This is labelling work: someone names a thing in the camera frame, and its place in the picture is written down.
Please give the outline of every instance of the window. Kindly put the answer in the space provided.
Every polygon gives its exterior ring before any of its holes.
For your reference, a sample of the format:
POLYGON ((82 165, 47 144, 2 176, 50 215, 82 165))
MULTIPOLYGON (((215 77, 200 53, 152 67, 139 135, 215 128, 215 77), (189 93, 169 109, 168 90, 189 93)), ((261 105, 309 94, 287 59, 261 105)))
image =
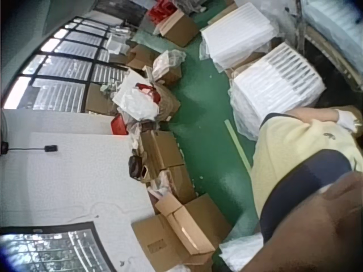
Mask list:
POLYGON ((109 29, 83 18, 58 29, 20 69, 4 108, 84 112, 91 82, 122 80, 126 71, 108 63, 109 29))
POLYGON ((16 271, 115 271, 92 222, 1 231, 1 248, 16 271))

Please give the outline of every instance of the red item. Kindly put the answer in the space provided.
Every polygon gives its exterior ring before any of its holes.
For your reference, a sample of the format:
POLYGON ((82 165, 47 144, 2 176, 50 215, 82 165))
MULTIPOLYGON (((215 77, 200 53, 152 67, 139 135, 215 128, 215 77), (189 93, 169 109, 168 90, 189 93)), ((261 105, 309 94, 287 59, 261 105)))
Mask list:
POLYGON ((156 103, 156 105, 159 105, 160 101, 161 101, 161 97, 160 94, 157 92, 157 89, 155 89, 152 86, 149 85, 145 85, 145 84, 141 84, 141 83, 137 83, 136 87, 145 95, 149 95, 154 103, 156 103))
POLYGON ((170 3, 169 0, 158 0, 158 3, 147 12, 151 21, 155 24, 160 23, 165 18, 168 18, 172 15, 177 8, 173 3, 170 3))
POLYGON ((121 114, 116 115, 116 117, 111 121, 111 129, 114 135, 129 135, 121 114))

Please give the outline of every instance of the stacked white panels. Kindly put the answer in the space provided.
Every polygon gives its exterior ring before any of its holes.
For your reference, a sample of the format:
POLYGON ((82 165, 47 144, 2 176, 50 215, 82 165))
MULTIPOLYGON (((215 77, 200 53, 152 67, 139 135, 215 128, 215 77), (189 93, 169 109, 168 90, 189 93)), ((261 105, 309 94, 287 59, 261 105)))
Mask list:
POLYGON ((282 43, 233 80, 230 95, 238 132, 256 140, 267 114, 312 105, 324 90, 306 59, 282 43))
POLYGON ((247 3, 201 33, 210 57, 225 70, 268 43, 278 31, 252 3, 247 3))

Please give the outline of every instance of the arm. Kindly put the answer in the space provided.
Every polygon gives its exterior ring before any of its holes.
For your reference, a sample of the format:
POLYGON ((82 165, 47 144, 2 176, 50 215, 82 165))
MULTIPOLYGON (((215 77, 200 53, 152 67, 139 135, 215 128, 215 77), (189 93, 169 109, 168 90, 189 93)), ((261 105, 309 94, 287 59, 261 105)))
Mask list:
POLYGON ((286 114, 296 117, 304 123, 311 123, 312 120, 337 123, 339 120, 339 112, 335 109, 296 108, 287 111, 286 114))
POLYGON ((362 271, 362 173, 302 202, 241 272, 362 271))

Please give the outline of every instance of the black cable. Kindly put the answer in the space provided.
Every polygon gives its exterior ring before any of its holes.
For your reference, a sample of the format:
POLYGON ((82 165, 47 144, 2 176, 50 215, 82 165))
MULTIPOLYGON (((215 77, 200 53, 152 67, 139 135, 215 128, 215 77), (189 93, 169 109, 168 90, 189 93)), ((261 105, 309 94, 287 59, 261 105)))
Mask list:
POLYGON ((10 150, 44 150, 44 148, 10 148, 8 149, 8 151, 10 150))

